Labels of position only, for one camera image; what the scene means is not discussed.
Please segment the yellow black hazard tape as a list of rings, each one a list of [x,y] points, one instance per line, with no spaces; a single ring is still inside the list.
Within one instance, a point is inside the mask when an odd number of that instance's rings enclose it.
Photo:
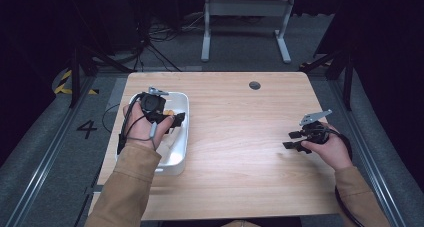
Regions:
[[[55,94],[59,94],[59,93],[63,93],[63,94],[72,94],[72,89],[71,88],[65,88],[65,85],[68,81],[68,79],[71,77],[72,74],[72,70],[67,70],[63,76],[61,77],[57,87],[54,89],[54,93]],[[99,94],[100,91],[98,89],[90,89],[88,91],[88,94],[90,95],[97,95]]]

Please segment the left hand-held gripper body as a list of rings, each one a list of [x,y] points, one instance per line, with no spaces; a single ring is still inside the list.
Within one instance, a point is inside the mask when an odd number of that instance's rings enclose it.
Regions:
[[[168,95],[168,92],[161,91],[155,87],[150,87],[148,92],[141,94],[141,109],[149,122],[160,123],[166,118],[163,114],[166,104],[165,95]]]

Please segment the person's left hand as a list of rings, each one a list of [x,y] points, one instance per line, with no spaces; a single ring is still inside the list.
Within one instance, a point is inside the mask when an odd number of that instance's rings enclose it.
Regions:
[[[144,118],[139,104],[135,104],[132,109],[126,105],[123,108],[123,113],[128,115],[124,131],[126,145],[132,144],[152,150],[156,150],[159,147],[164,134],[174,122],[174,117],[168,116],[157,125],[154,136],[151,136],[152,124]]]

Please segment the white plastic bin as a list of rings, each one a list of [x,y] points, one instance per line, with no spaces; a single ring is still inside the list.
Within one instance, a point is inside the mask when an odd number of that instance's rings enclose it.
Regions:
[[[132,107],[135,104],[140,105],[142,93],[143,92],[137,93],[131,97],[129,101],[130,109],[132,109]],[[185,112],[185,119],[183,122],[181,122],[181,127],[175,128],[172,133],[169,133],[169,130],[168,130],[164,134],[164,136],[166,134],[173,134],[177,136],[177,148],[179,153],[181,154],[182,160],[177,164],[162,164],[160,162],[158,167],[155,170],[155,173],[157,175],[179,175],[185,168],[185,157],[186,157],[189,123],[190,123],[189,99],[184,93],[181,93],[181,92],[168,92],[168,95],[165,95],[164,98],[166,99],[164,110],[173,110],[175,114]],[[127,120],[126,120],[127,117],[128,115],[124,115],[123,126],[121,128],[121,132],[118,137],[118,145],[116,149],[115,159],[118,159],[126,143],[126,137],[124,135],[124,131],[127,125]],[[154,136],[155,129],[159,123],[151,123],[151,124],[152,124],[151,136]]]

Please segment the metal floor rail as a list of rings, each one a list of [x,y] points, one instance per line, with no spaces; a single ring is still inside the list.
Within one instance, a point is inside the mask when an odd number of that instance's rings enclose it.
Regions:
[[[377,199],[382,205],[383,211],[386,214],[391,226],[406,227],[399,208],[395,203],[388,185],[369,150],[369,146],[367,145],[364,136],[360,131],[359,125],[356,122],[353,113],[348,111],[344,104],[343,92],[341,88],[336,81],[329,81],[328,85],[341,108],[342,116],[344,117],[350,131],[352,132],[353,142],[357,145],[356,150],[358,156],[362,161],[362,164],[370,178],[370,182],[375,191]]]
[[[86,77],[81,84],[81,97],[76,100],[72,108],[68,108],[65,116],[61,119],[60,126],[57,128],[55,135],[48,145],[43,158],[33,172],[29,183],[26,186],[19,202],[10,215],[4,227],[20,227],[26,218],[34,200],[37,198],[53,164],[57,158],[58,153],[63,147],[64,138],[69,130],[76,114],[78,113],[82,103],[84,102],[89,90],[95,81],[94,77]]]

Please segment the black metal stand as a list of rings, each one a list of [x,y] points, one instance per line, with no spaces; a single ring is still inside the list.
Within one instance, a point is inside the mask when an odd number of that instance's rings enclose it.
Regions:
[[[354,62],[349,50],[338,50],[315,60],[311,63],[304,62],[299,66],[299,71],[309,73],[310,71],[324,66],[329,62],[329,67],[325,72],[327,80],[337,80],[344,74],[342,102],[348,111],[351,111],[351,90],[353,81]]]
[[[95,63],[93,58],[97,58],[105,62],[108,66],[111,66],[122,73],[133,73],[133,70],[118,63],[107,55],[95,51],[94,49],[88,46],[81,45],[75,47],[71,58],[72,99],[70,103],[70,108],[76,106],[82,94],[80,84],[80,70],[83,70],[86,76],[95,76],[98,72],[97,64]]]

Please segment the person's right hand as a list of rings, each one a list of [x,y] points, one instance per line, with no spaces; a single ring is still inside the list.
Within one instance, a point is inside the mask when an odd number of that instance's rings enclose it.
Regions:
[[[329,138],[325,144],[302,141],[301,145],[317,153],[321,159],[335,171],[353,166],[346,145],[342,139],[334,133],[329,134]]]

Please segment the white metal desk frame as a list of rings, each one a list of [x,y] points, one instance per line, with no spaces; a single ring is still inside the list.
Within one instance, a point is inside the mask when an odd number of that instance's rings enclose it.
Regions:
[[[284,39],[295,0],[205,0],[204,3],[204,35],[201,61],[208,62],[211,45],[211,16],[257,16],[281,17],[281,27],[274,31],[283,62],[288,64],[291,57]]]

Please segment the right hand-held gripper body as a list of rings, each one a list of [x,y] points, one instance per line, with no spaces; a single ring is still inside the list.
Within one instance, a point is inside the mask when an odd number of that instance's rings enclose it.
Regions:
[[[320,119],[331,113],[332,110],[328,109],[322,112],[305,114],[299,123],[302,127],[300,134],[310,142],[324,144],[329,138],[330,130],[320,122]]]

